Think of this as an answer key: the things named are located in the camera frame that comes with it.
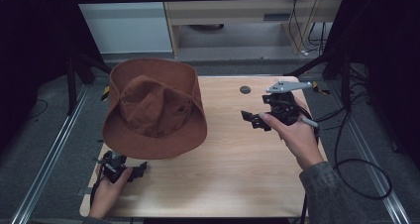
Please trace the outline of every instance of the tabletop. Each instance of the tabletop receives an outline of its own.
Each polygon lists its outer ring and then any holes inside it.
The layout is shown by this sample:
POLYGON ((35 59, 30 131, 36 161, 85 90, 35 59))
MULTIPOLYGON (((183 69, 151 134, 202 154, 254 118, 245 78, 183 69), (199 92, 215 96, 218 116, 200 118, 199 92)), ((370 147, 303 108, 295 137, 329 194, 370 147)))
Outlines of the tabletop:
MULTIPOLYGON (((200 76, 208 134, 198 148, 173 159, 152 160, 142 178, 127 183, 110 211, 118 217, 300 216, 302 169, 274 131, 253 129, 241 110, 268 112, 265 90, 281 76, 200 76), (248 86, 249 94, 240 87, 248 86)), ((293 91, 306 104, 302 90, 293 91)), ((325 153, 320 146, 324 159, 325 153)), ((109 148, 104 144, 99 158, 109 148)), ((144 161, 128 158, 127 166, 144 161)), ((91 187, 96 180, 92 171, 91 187)), ((80 214, 89 212, 89 194, 80 214)))

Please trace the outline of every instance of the gray sleeve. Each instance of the gray sleeve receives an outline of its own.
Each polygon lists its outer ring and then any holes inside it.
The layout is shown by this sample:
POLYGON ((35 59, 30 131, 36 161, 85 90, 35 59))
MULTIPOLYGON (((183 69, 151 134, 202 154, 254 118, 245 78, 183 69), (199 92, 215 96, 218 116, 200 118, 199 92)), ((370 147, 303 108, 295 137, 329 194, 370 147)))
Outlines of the gray sleeve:
POLYGON ((110 224, 110 223, 93 218, 93 217, 85 217, 82 224, 110 224))
POLYGON ((349 192, 329 163, 306 169, 300 180, 308 198, 310 223, 368 223, 355 194, 349 192))

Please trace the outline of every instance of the gray floor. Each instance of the gray floor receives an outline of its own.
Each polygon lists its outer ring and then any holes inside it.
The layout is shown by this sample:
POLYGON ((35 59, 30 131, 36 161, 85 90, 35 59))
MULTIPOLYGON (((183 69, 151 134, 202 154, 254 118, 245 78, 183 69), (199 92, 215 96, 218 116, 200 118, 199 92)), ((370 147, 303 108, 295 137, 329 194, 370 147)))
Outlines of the gray floor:
MULTIPOLYGON (((184 27, 182 35, 180 54, 174 59, 194 65, 200 75, 283 74, 298 68, 318 53, 294 55, 283 30, 274 24, 225 25, 224 29, 217 31, 184 27)), ((322 65, 311 69, 308 74, 316 77, 320 71, 322 65)), ((81 220, 78 209, 82 196, 77 192, 86 187, 95 166, 92 158, 97 157, 102 145, 101 127, 107 109, 106 102, 100 101, 100 97, 108 77, 100 71, 95 73, 97 79, 94 85, 78 87, 79 92, 86 89, 86 99, 31 219, 81 220)), ((337 81, 318 82, 321 89, 334 91, 333 85, 337 81)), ((311 89, 304 92, 315 118, 340 107, 334 95, 311 89)), ((359 94, 364 89, 358 86, 354 92, 359 94)), ((47 109, 39 116, 28 119, 13 139, 13 149, 1 158, 0 223, 8 223, 16 212, 64 123, 67 109, 65 77, 43 85, 39 90, 39 99, 48 103, 47 109)), ((390 176, 394 194, 410 221, 420 223, 420 172, 407 155, 392 151, 391 141, 373 107, 366 104, 366 99, 360 98, 353 106, 352 118, 377 162, 390 176)), ((45 107, 46 103, 39 101, 32 114, 38 114, 45 107)), ((338 129, 329 128, 338 126, 342 119, 343 114, 321 124, 324 128, 321 141, 330 161, 333 160, 338 129)), ((346 125, 339 143, 339 160, 363 157, 353 134, 349 124, 346 125)), ((365 166, 345 165, 342 170, 351 184, 365 193, 377 195, 365 166)), ((385 201, 359 196, 358 199, 371 223, 394 223, 385 201)))

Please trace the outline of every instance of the brown cowboy hat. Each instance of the brown cowboy hat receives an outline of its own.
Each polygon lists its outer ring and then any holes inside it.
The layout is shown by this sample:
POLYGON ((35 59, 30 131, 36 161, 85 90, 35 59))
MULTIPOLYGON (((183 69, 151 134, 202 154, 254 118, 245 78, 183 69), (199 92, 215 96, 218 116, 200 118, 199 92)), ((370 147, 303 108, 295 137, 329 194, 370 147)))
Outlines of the brown cowboy hat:
POLYGON ((207 124, 196 70, 159 58, 132 59, 110 74, 106 145, 136 159, 172 158, 200 146, 207 124))

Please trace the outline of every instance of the hand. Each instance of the hand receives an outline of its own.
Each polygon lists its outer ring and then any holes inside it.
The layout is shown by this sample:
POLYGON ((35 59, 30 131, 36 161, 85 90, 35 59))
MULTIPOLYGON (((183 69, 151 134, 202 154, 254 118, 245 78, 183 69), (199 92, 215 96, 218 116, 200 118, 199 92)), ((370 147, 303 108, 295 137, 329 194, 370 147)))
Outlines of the hand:
POLYGON ((88 216, 96 219, 105 218, 108 211, 114 206, 120 196, 121 190, 127 183, 132 171, 133 168, 126 168, 115 183, 112 183, 106 176, 102 178, 98 189, 96 189, 95 198, 93 199, 88 216))
MULTIPOLYGON (((294 100, 299 106, 306 109, 306 106, 298 98, 295 97, 294 100)), ((260 114, 260 117, 278 133, 281 140, 284 140, 287 148, 296 156, 297 163, 302 169, 324 162, 311 126, 302 121, 286 126, 275 117, 265 113, 260 114)))

